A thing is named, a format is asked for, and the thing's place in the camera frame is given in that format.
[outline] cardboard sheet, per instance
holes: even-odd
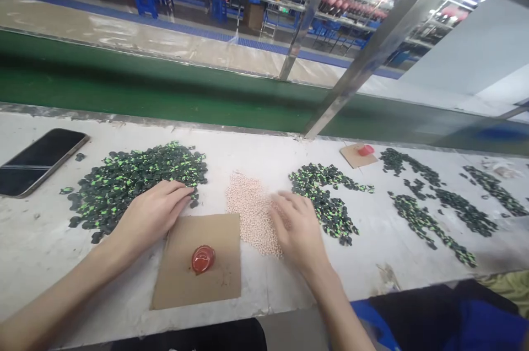
[[[215,249],[215,263],[196,275],[196,248]],[[241,297],[241,242],[238,214],[178,218],[169,232],[154,286],[152,310]]]
[[[358,154],[358,150],[364,147],[364,143],[352,144],[346,147],[343,147],[340,150],[343,157],[349,162],[353,168],[358,168],[359,166],[365,166],[377,162],[377,158],[373,154],[361,156]]]

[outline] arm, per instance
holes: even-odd
[[[192,188],[162,181],[136,197],[116,229],[64,278],[0,325],[0,351],[44,350],[99,289],[162,238]]]
[[[273,200],[279,208],[271,211],[279,244],[312,290],[333,347],[339,351],[375,350],[327,257],[312,202],[286,192]]]

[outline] phone screen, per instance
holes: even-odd
[[[0,167],[0,194],[17,197],[51,170],[86,135],[52,129]]]

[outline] metal pole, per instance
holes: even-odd
[[[527,110],[529,110],[529,106],[520,106],[520,107],[517,107],[515,109],[512,109],[502,115],[499,115],[498,117],[496,117],[496,119],[498,120],[508,120],[509,118],[512,118],[514,116],[517,116],[518,114],[522,114],[523,112],[526,112]]]
[[[301,19],[298,22],[298,27],[294,32],[294,37],[292,38],[292,42],[290,43],[287,57],[283,62],[283,68],[281,69],[281,72],[279,74],[279,79],[286,80],[288,78],[288,75],[292,70],[292,66],[294,65],[294,62],[298,57],[299,51],[301,50],[301,42],[309,31],[309,26],[312,23],[312,19],[314,18],[316,11],[318,10],[318,5],[320,4],[320,1],[321,0],[306,1],[305,13],[301,15]]]
[[[439,1],[398,0],[358,58],[353,61],[318,107],[305,127],[305,138],[314,139],[325,128],[374,71],[399,47],[413,28],[429,15],[430,8]]]

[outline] white wall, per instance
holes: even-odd
[[[528,63],[529,9],[486,0],[400,80],[474,95]]]
[[[482,99],[515,104],[529,98],[529,64],[477,94]]]

